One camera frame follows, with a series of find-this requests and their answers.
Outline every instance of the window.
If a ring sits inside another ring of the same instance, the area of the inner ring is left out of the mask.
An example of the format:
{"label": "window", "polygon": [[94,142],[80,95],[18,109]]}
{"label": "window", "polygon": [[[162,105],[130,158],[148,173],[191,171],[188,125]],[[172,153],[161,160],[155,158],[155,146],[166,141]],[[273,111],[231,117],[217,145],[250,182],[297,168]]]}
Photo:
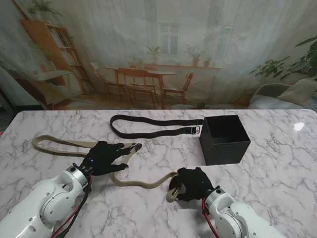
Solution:
{"label": "window", "polygon": [[162,53],[167,55],[177,55],[179,44],[179,30],[177,24],[160,25],[160,46]]}
{"label": "window", "polygon": [[217,58],[222,58],[225,56],[232,29],[232,27],[221,28],[218,35],[218,43],[214,53]]}

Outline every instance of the windowsill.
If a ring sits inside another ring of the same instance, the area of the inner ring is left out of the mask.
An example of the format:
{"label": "windowsill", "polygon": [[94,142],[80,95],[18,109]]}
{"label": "windowsill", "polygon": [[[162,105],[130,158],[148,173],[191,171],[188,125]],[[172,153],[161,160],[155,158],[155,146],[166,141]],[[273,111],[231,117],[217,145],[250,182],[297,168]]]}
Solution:
{"label": "windowsill", "polygon": [[199,69],[221,69],[214,67],[203,67],[203,66],[192,66],[192,65],[171,65],[171,64],[153,64],[153,63],[145,63],[146,66],[156,66],[156,67],[174,67],[174,68],[199,68]]}

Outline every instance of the printed backdrop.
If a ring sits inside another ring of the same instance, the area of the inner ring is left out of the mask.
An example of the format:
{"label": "printed backdrop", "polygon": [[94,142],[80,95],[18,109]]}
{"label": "printed backdrop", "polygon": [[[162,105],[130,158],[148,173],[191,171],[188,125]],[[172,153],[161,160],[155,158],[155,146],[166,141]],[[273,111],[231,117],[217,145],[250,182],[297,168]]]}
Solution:
{"label": "printed backdrop", "polygon": [[16,105],[317,109],[315,0],[3,0],[0,12]]}

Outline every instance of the red cable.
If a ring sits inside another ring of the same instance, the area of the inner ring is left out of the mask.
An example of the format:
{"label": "red cable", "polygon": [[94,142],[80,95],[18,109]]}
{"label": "red cable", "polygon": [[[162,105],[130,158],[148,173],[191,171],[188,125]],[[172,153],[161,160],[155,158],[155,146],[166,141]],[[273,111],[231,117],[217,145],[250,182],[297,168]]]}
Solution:
{"label": "red cable", "polygon": [[75,212],[77,211],[78,208],[79,208],[79,207],[77,207],[77,208],[73,211],[73,213],[67,218],[66,222],[65,222],[60,228],[58,228],[58,230],[54,233],[54,235],[52,236],[52,238],[55,238],[55,237],[58,235],[58,233],[59,233],[60,230],[63,228],[63,226],[65,226],[66,223],[69,222],[69,220],[74,216],[74,214],[75,214]]}
{"label": "red cable", "polygon": [[205,201],[206,201],[206,197],[204,197],[203,200],[202,200],[203,214],[204,214],[204,216],[205,216],[205,218],[206,218],[206,220],[207,220],[207,222],[208,222],[208,224],[209,224],[209,226],[211,228],[211,231],[214,234],[214,236],[216,238],[220,238],[220,236],[217,234],[216,230],[214,229],[214,227],[213,227],[213,225],[212,225],[212,223],[211,223],[211,221],[210,221],[210,219],[208,217],[208,214],[207,214],[207,212],[205,210]]}

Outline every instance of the bookshelf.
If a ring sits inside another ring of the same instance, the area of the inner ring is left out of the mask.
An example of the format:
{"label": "bookshelf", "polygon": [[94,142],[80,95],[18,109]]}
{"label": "bookshelf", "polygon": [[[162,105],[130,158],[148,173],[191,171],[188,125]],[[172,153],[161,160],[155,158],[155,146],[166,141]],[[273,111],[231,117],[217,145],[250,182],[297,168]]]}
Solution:
{"label": "bookshelf", "polygon": [[82,92],[90,93],[95,90],[73,42],[67,37],[65,27],[24,19],[21,20],[21,24],[35,43],[52,53],[48,58],[57,70],[71,71],[77,78]]}

